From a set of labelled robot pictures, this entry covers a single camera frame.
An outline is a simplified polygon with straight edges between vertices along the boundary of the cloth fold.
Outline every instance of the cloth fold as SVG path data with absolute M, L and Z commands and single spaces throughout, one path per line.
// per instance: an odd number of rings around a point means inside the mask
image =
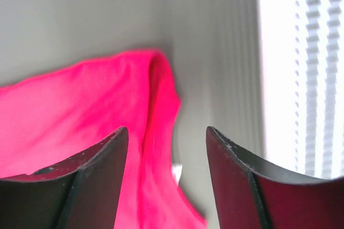
M 146 49 L 82 61 L 0 88 L 0 177 L 31 174 L 120 126 L 128 156 L 115 228 L 204 229 L 171 174 L 180 107 L 165 56 Z

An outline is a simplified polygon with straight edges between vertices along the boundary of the bright pink garment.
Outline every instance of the bright pink garment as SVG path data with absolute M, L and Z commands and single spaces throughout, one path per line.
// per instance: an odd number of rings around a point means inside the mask
M 154 50 L 83 61 L 0 88 L 0 177 L 31 174 L 126 126 L 115 228 L 204 229 L 171 175 L 179 107 L 168 62 Z

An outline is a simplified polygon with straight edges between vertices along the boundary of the gray surface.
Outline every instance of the gray surface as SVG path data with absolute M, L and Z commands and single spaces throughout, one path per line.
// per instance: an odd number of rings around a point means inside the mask
M 183 101 L 173 159 L 183 164 L 186 195 L 208 228 L 218 228 L 206 127 L 262 155 L 255 0 L 0 0 L 0 6 L 0 84 L 132 47 L 166 51 Z

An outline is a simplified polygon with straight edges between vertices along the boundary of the pink cloth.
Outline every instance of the pink cloth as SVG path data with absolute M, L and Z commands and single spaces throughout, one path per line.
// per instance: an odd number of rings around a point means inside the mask
M 0 177 L 31 174 L 126 126 L 114 227 L 204 229 L 171 174 L 179 107 L 169 64 L 155 50 L 87 60 L 0 88 Z

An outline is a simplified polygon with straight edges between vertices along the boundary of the red fabric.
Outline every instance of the red fabric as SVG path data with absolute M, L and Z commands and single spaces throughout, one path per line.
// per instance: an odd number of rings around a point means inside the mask
M 115 228 L 206 228 L 171 175 L 180 107 L 167 60 L 155 50 L 88 60 L 0 89 L 0 177 L 31 174 L 120 126 L 128 156 Z

